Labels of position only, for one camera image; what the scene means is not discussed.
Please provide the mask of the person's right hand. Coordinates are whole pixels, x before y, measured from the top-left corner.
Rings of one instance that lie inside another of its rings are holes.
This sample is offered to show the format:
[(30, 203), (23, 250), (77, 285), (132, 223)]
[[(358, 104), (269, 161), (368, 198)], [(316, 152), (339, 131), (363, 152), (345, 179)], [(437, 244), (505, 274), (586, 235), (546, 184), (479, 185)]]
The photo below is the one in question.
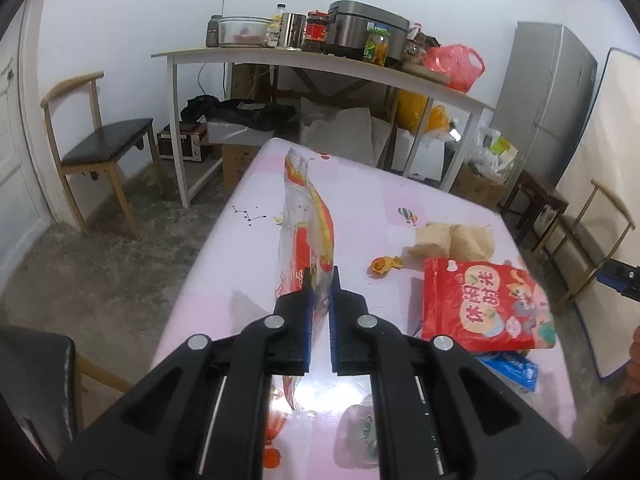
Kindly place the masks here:
[(626, 374), (625, 391), (630, 396), (634, 396), (640, 392), (640, 326), (632, 335)]

